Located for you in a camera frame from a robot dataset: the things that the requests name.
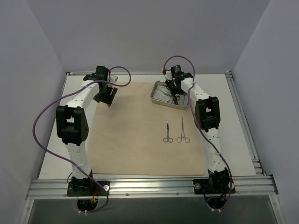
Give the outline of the stainless steel instrument tray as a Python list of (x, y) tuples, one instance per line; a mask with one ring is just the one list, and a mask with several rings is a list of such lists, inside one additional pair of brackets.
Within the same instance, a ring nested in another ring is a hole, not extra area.
[(187, 97), (186, 93), (184, 93), (183, 95), (180, 95), (180, 101), (178, 102), (178, 105), (173, 104), (172, 100), (169, 103), (167, 103), (167, 102), (163, 102), (163, 101), (154, 99), (153, 96), (154, 96), (155, 90), (158, 85), (166, 86), (166, 84), (162, 81), (156, 81), (154, 83), (154, 86), (153, 86), (153, 89), (152, 89), (152, 92), (150, 95), (153, 103), (171, 107), (171, 108), (175, 108), (175, 109), (180, 109), (180, 110), (185, 110), (189, 106), (189, 101), (188, 101), (188, 97)]

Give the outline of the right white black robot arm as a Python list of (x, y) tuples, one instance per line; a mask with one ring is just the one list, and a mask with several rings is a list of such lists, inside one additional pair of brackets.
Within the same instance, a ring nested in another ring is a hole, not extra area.
[(194, 75), (183, 72), (179, 65), (163, 68), (163, 74), (172, 95), (186, 94), (188, 97), (195, 125), (204, 139), (209, 173), (207, 186), (210, 191), (217, 193), (224, 188), (224, 183), (230, 185), (231, 182), (230, 169), (221, 155), (219, 100), (207, 94), (196, 84)]

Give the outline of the steel needle holder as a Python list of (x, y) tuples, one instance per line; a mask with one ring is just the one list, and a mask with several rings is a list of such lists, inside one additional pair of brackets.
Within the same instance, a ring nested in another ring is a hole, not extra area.
[(172, 97), (173, 104), (178, 105), (178, 102), (180, 101), (180, 95), (179, 94), (172, 94), (171, 97)]

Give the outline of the steel forceps clamp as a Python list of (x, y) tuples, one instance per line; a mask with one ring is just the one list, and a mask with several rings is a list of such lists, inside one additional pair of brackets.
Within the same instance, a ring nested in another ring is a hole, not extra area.
[(186, 135), (185, 135), (184, 121), (183, 121), (183, 119), (181, 119), (181, 135), (179, 137), (177, 137), (177, 143), (181, 143), (183, 141), (185, 143), (189, 143), (190, 138), (186, 137)]

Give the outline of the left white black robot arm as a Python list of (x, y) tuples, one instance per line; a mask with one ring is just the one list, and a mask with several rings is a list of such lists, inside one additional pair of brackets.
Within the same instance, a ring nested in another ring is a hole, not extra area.
[(84, 196), (93, 193), (95, 185), (88, 178), (93, 174), (85, 149), (89, 134), (85, 110), (92, 101), (111, 106), (118, 89), (108, 82), (116, 83), (117, 78), (111, 78), (108, 68), (97, 66), (94, 73), (83, 78), (81, 91), (74, 94), (66, 105), (56, 108), (57, 135), (65, 144), (70, 160), (75, 163), (72, 165), (71, 187), (77, 188)]

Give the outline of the steel surgical scissors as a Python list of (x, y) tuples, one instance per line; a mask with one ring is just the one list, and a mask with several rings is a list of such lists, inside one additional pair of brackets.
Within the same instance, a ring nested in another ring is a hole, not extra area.
[(163, 138), (164, 143), (172, 143), (173, 138), (170, 137), (169, 133), (169, 122), (166, 122), (166, 137)]

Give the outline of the beige surgical wrap cloth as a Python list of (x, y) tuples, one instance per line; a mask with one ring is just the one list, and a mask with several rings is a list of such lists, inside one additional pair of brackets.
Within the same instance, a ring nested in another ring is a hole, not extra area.
[[(131, 83), (117, 91), (111, 106), (96, 105), (87, 150), (94, 173), (204, 175), (200, 133), (190, 109), (153, 103), (152, 88), (152, 83)], [(181, 119), (189, 143), (177, 143)], [(163, 141), (167, 121), (172, 143)]]

